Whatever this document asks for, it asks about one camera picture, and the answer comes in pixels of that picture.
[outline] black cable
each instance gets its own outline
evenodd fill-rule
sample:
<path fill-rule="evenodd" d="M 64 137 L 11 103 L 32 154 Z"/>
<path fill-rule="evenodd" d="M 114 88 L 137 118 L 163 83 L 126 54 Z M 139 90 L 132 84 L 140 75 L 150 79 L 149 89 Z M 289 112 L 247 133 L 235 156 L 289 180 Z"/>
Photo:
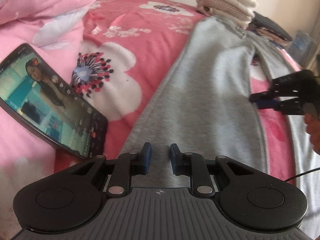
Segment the black cable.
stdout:
<path fill-rule="evenodd" d="M 320 167 L 319 167 L 319 168 L 316 168 L 316 169 L 313 169 L 313 170 L 311 170 L 311 171 L 306 171 L 306 172 L 304 172 L 304 173 L 301 173 L 301 174 L 298 174 L 298 175 L 296 175 L 296 176 L 293 176 L 293 177 L 291 177 L 291 178 L 289 178 L 289 179 L 286 179 L 285 182 L 288 182 L 288 181 L 290 181 L 290 180 L 296 179 L 296 178 L 301 177 L 301 176 L 303 176 L 303 175 L 312 173 L 312 172 L 314 172 L 314 171 L 320 171 Z"/>

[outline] gray pants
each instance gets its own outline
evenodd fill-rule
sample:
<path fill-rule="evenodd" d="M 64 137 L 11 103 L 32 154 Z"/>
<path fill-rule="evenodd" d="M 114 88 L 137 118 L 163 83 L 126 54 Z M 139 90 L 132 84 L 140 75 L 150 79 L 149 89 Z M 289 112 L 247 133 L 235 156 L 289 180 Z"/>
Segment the gray pants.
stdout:
<path fill-rule="evenodd" d="M 177 143 L 182 152 L 200 153 L 206 159 L 226 155 L 268 172 L 263 127 L 257 109 L 248 101 L 249 66 L 254 54 L 260 56 L 269 80 L 293 72 L 273 45 L 239 29 L 226 18 L 206 18 L 196 25 L 122 149 L 122 152 L 139 151 L 144 142 L 152 144 L 149 175 L 134 177 L 133 186 L 189 185 L 188 178 L 172 174 L 168 155 L 172 143 Z M 291 116 L 288 120 L 297 172 L 319 167 L 320 158 L 310 150 L 303 117 Z M 317 210 L 320 201 L 315 203 L 320 189 L 319 194 L 314 194 L 314 190 L 319 179 L 319 174 L 312 174 L 297 181 L 309 200 L 307 216 L 317 217 L 316 222 L 320 221 Z M 313 238 L 319 235 L 308 219 L 301 229 Z"/>

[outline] ribbed gray surface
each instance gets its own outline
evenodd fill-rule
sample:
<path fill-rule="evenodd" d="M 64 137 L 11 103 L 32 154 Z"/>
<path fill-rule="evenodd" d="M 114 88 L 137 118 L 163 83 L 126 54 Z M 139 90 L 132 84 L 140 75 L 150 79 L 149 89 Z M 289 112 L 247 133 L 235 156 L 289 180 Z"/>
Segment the ribbed gray surface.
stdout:
<path fill-rule="evenodd" d="M 23 230 L 14 239 L 310 240 L 298 229 L 279 234 L 244 230 L 224 218 L 213 201 L 193 197 L 186 188 L 133 188 L 129 196 L 107 201 L 93 221 L 73 232 L 40 235 Z"/>

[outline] human hand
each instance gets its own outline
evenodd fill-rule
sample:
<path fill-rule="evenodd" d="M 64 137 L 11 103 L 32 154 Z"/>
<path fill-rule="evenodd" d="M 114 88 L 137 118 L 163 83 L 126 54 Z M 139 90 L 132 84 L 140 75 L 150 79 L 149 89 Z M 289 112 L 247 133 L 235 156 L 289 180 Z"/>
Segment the human hand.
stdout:
<path fill-rule="evenodd" d="M 310 134 L 310 143 L 316 153 L 320 152 L 320 121 L 315 120 L 311 114 L 306 114 L 304 122 L 307 125 L 307 133 Z"/>

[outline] phone screen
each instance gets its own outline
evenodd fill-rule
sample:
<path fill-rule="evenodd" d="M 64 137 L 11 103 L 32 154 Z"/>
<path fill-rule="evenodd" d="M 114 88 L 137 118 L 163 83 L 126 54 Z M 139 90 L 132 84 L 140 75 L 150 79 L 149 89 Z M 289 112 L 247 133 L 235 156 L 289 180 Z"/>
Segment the phone screen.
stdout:
<path fill-rule="evenodd" d="M 83 158 L 101 154 L 106 118 L 79 97 L 30 46 L 19 48 L 8 57 L 7 64 L 1 64 L 0 98 L 59 145 Z"/>

